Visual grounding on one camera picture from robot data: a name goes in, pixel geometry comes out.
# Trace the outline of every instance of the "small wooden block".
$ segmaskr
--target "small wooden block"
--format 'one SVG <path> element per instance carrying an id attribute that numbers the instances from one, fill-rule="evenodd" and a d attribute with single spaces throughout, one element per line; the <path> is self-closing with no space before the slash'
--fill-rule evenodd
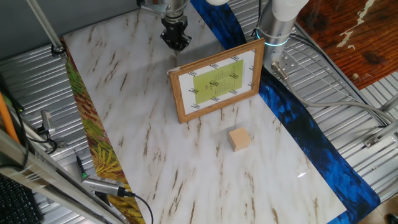
<path id="1" fill-rule="evenodd" d="M 228 141 L 232 149 L 236 152 L 238 150 L 248 147 L 251 143 L 251 138 L 246 131 L 246 128 L 238 128 L 228 133 Z"/>

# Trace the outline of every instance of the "framed picture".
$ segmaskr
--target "framed picture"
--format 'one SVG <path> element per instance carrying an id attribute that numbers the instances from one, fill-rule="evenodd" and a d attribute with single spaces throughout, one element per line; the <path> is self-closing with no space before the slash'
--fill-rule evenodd
<path id="1" fill-rule="evenodd" d="M 184 123 L 259 92 L 264 39 L 169 71 L 178 121 Z"/>

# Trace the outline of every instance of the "connector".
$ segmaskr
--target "connector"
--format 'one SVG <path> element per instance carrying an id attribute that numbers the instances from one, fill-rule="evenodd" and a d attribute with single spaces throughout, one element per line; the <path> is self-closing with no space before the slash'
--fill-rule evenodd
<path id="1" fill-rule="evenodd" d="M 287 76 L 286 72 L 281 69 L 277 62 L 272 63 L 271 68 L 278 73 L 281 79 L 286 80 L 289 78 L 289 76 Z"/>

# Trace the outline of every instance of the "metal clamp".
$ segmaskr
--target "metal clamp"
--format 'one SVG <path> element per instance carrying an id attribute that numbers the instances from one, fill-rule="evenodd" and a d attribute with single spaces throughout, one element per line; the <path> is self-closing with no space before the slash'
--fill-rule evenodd
<path id="1" fill-rule="evenodd" d="M 383 139 L 392 137 L 393 140 L 398 143 L 398 120 L 391 123 L 384 129 L 380 130 L 376 134 L 372 135 L 370 138 L 365 140 L 363 143 L 367 148 L 370 148 L 371 146 L 377 144 L 378 142 L 381 142 Z"/>

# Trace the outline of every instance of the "blue stripe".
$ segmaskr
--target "blue stripe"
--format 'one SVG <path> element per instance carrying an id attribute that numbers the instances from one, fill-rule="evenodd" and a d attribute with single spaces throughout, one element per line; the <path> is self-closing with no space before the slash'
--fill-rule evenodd
<path id="1" fill-rule="evenodd" d="M 227 4 L 212 6 L 205 0 L 191 3 L 225 49 L 246 43 Z M 342 158 L 303 104 L 265 68 L 259 95 L 346 207 L 347 211 L 330 223 L 357 223 L 380 204 L 378 195 Z"/>

